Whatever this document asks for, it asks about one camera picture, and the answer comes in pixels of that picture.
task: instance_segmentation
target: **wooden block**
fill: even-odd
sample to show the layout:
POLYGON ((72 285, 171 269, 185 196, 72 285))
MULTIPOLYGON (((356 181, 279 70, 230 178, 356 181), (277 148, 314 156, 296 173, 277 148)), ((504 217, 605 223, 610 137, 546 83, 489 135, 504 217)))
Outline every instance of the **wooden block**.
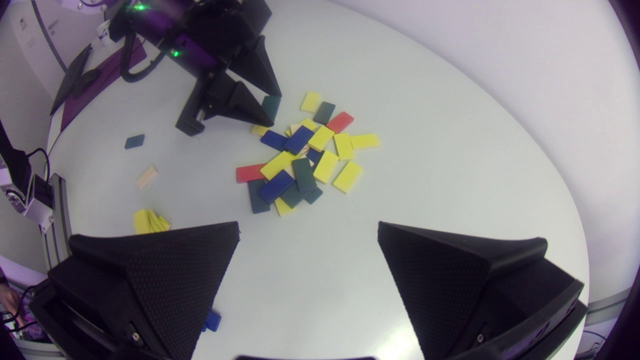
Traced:
POLYGON ((333 142, 335 142, 335 150, 338 152, 340 160, 353 160, 356 157, 349 134, 336 134, 333 136, 333 142))
POLYGON ((250 165, 247 167, 236 168, 236 182, 238 184, 241 184, 241 183, 247 183, 251 180, 264 179, 264 175, 262 174, 262 172, 260 172, 260 169, 264 165, 267 165, 267 164, 264 163, 264 164, 250 165))
POLYGON ((289 165, 291 165, 291 162, 296 158, 296 155, 293 155, 288 151, 283 151, 271 161, 269 161, 267 165, 264 165, 260 169, 260 172, 262 173, 262 175, 264 175, 264 177, 271 180, 282 169, 287 168, 289 165))
POLYGON ((287 142, 287 137, 282 136, 274 131, 267 130, 260 138, 260 142, 269 145, 277 151, 284 151, 284 143, 287 142))
POLYGON ((282 98, 280 96, 271 96, 267 95, 262 100, 262 109, 269 116, 271 121, 276 120, 276 115, 278 114, 278 108, 280 107, 280 100, 282 98))
POLYGON ((291 124, 291 125, 289 125, 289 132, 293 135, 301 127, 302 127, 302 125, 300 125, 300 124, 291 124))
POLYGON ((380 146, 380 142, 376 134, 358 135, 351 137, 351 146, 354 150, 367 149, 380 146))
POLYGON ((307 192, 313 188, 317 188, 316 179, 314 178, 314 171, 311 169, 309 159, 297 159, 291 163, 293 172, 296 175, 296 182, 298 190, 301 192, 307 192))
POLYGON ((296 176, 295 176, 295 174, 293 172, 293 167, 291 165, 289 165, 288 167, 285 167, 283 170, 286 171, 287 174, 289 174, 294 179, 296 178, 296 176))
POLYGON ((136 231, 136 235, 151 233, 147 210, 140 209, 133 213, 133 229, 136 231))
POLYGON ((280 198, 290 207, 295 208, 298 204, 304 200, 307 196, 307 192, 301 192, 298 185, 294 183, 288 189, 282 193, 280 198))
POLYGON ((326 126, 321 126, 309 140, 309 146, 316 151, 322 151, 335 133, 326 126))
POLYGON ((313 120, 311 120, 311 119, 305 119, 305 120, 302 120, 302 121, 300 122, 300 125, 302 125, 302 126, 306 127, 306 128, 307 128, 307 129, 309 129, 309 130, 315 130, 315 129, 317 129, 317 128, 318 128, 318 125, 316 125, 316 123, 315 123, 315 122, 313 122, 313 120))
POLYGON ((349 126, 353 122, 353 117, 346 112, 341 112, 336 115, 329 123, 327 127, 333 130, 334 133, 339 134, 345 127, 349 126))
POLYGON ((295 210, 290 208, 287 203, 284 202, 281 198, 277 198, 275 203, 276 210, 278 210, 278 215, 280 215, 281 217, 295 210))
POLYGON ((260 126, 260 125, 254 125, 251 128, 251 134, 256 134, 259 136, 264 136, 264 134, 267 132, 267 130, 269 130, 268 127, 265 126, 260 126))
POLYGON ((333 168, 335 164, 338 163, 338 156, 332 153, 329 150, 323 151, 322 157, 320 161, 316 165, 316 169, 314 170, 314 177, 316 180, 320 181, 323 184, 326 184, 333 173, 333 168))
POLYGON ((151 180, 155 179, 157 175, 158 175, 158 172, 156 171, 156 168, 149 167, 147 171, 145 171, 145 173, 142 174, 142 176, 140 176, 136 181, 136 185, 138 185, 138 190, 142 190, 145 187, 147 187, 147 185, 151 182, 151 180))
POLYGON ((258 194, 267 204, 271 204, 277 197, 284 193, 286 189, 293 185, 293 182, 293 177, 282 170, 258 190, 258 194))
POLYGON ((317 92, 307 92, 305 100, 300 106, 300 110, 315 113, 320 101, 320 94, 317 92))
POLYGON ((168 231, 169 229, 171 229, 171 223, 169 223, 169 221, 163 218, 162 215, 158 217, 158 221, 160 221, 160 224, 162 224, 165 231, 168 231))
POLYGON ((271 205, 258 194, 264 186, 264 179, 251 180, 247 183, 249 187, 249 200, 251 201, 251 211, 254 214, 264 213, 271 210, 271 205))
POLYGON ((154 233, 160 233, 164 231, 164 226, 160 224, 160 220, 153 210, 147 209, 147 218, 149 220, 149 227, 154 233))
POLYGON ((335 105, 330 102, 323 101, 314 115, 314 121, 326 125, 335 110, 335 105))
POLYGON ((353 161, 349 161, 338 177, 336 177, 333 185, 343 193, 348 193, 353 183, 355 183, 358 176, 360 176, 360 173, 362 173, 362 168, 353 161))
POLYGON ((289 151, 291 154, 299 154, 302 151, 302 148, 304 148, 307 142, 314 135, 313 130, 309 130, 302 125, 295 133, 293 132, 293 129, 291 129, 291 133, 291 137, 284 143, 285 150, 289 151))
POLYGON ((322 190, 320 188, 314 188, 307 193, 305 197, 305 201, 307 201, 310 205, 316 202, 316 200, 322 195, 322 190))

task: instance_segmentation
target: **purple panel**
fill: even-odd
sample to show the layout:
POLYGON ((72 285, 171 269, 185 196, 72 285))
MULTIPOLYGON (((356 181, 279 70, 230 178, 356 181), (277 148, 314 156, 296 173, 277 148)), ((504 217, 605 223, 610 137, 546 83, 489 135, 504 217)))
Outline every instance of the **purple panel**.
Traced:
MULTIPOLYGON (((116 51, 107 60, 104 60, 96 69, 100 69, 100 77, 91 84, 85 92, 77 99, 74 99, 72 95, 69 95, 65 100, 65 109, 62 113, 62 124, 60 125, 60 131, 63 131, 71 121, 84 109, 85 106, 96 96, 98 96, 104 89, 107 88, 112 82, 116 81, 120 77, 120 54, 122 49, 116 51)), ((131 62, 129 68, 134 67, 137 63, 141 62, 147 57, 147 53, 142 48, 142 43, 138 38, 133 43, 133 52, 131 53, 131 62)))

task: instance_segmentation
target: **white table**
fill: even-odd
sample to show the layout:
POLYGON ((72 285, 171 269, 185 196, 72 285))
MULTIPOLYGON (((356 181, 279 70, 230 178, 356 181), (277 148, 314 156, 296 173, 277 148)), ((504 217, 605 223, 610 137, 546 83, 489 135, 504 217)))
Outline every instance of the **white table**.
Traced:
MULTIPOLYGON (((269 5, 264 34, 284 95, 275 130, 309 117, 299 107, 305 92, 316 91, 336 113, 356 118, 350 134, 381 140, 357 152, 364 172, 351 193, 326 185, 314 205, 286 217, 273 207, 253 215, 234 169, 276 151, 236 120, 208 120, 194 138, 175 129, 195 79, 167 59, 147 79, 119 79, 101 93, 51 156, 52 171, 67 180, 75 233, 132 234, 140 208, 174 228, 239 221, 241 242, 214 303, 220 329, 201 335, 194 359, 422 359, 378 247, 379 220, 546 237, 547 258, 585 283, 580 300, 588 302, 587 250, 571 195, 490 95, 431 51, 350 10, 319 1, 269 5), (144 146, 125 150, 125 139, 140 133, 144 146), (159 176, 138 191, 149 165, 159 176)), ((554 359, 573 359, 581 329, 554 359)))

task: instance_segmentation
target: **textured black plastic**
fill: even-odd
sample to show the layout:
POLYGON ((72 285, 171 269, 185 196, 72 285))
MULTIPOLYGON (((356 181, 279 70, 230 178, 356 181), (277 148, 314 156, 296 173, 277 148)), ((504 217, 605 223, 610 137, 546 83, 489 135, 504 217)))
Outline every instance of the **textured black plastic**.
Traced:
POLYGON ((191 358, 239 241, 237 222, 123 238, 69 239, 74 256, 124 276, 167 353, 191 358))
POLYGON ((490 278, 547 248, 540 238, 500 241, 384 222, 378 243, 426 360, 449 355, 490 278))

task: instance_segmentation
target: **yellow block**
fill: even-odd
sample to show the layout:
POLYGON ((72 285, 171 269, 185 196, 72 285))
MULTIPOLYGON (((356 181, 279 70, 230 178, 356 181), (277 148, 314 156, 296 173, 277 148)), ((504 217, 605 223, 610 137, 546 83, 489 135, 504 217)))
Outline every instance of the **yellow block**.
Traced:
POLYGON ((322 151, 326 144, 334 136, 334 132, 326 126, 321 126, 309 139, 309 146, 315 151, 322 151))
POLYGON ((160 224, 160 219, 158 219, 156 213, 153 210, 147 210, 147 218, 149 219, 149 227, 154 233, 160 233, 164 231, 164 226, 160 224))
POLYGON ((297 155, 293 155, 288 151, 283 151, 278 154, 275 158, 264 165, 260 172, 264 177, 271 180, 274 176, 276 176, 281 170, 289 167, 291 162, 297 159, 297 155))
POLYGON ((358 176, 362 172, 362 168, 356 165, 353 161, 349 161, 347 165, 342 169, 340 175, 336 177, 333 185, 340 189, 343 193, 348 193, 353 183, 356 182, 358 176))
POLYGON ((133 214, 133 229, 136 231, 136 235, 151 233, 147 210, 140 209, 133 214))
POLYGON ((378 141, 376 134, 352 136, 351 146, 353 146, 354 150, 378 147, 380 146, 380 141, 378 141))
POLYGON ((160 224, 162 224, 165 231, 168 231, 169 229, 171 229, 171 224, 168 221, 166 221, 166 219, 163 218, 162 216, 158 217, 158 221, 160 221, 160 224))
POLYGON ((300 106, 300 110, 315 113, 318 109, 318 103, 320 102, 320 94, 317 92, 308 92, 305 96, 305 100, 300 106))
POLYGON ((254 125, 251 128, 251 134, 256 134, 258 136, 264 136, 264 134, 267 132, 269 128, 265 127, 265 126, 260 126, 260 125, 254 125))
POLYGON ((352 160, 355 159, 355 153, 351 146, 351 139, 349 134, 340 133, 333 136, 333 142, 335 142, 335 150, 340 156, 340 160, 352 160))
POLYGON ((333 173, 335 164, 338 163, 338 156, 329 150, 325 150, 318 165, 314 170, 314 178, 323 184, 326 184, 333 173))
POLYGON ((309 129, 309 130, 315 130, 315 129, 317 129, 317 128, 318 128, 318 125, 316 125, 316 123, 315 123, 315 122, 313 122, 313 120, 311 120, 311 119, 305 119, 305 120, 302 120, 302 121, 300 122, 300 125, 302 125, 302 126, 306 127, 306 128, 307 128, 307 129, 309 129))
POLYGON ((287 205, 287 203, 284 202, 284 200, 282 200, 281 198, 277 198, 275 204, 276 210, 278 210, 278 215, 280 215, 281 217, 295 210, 290 208, 289 205, 287 205))

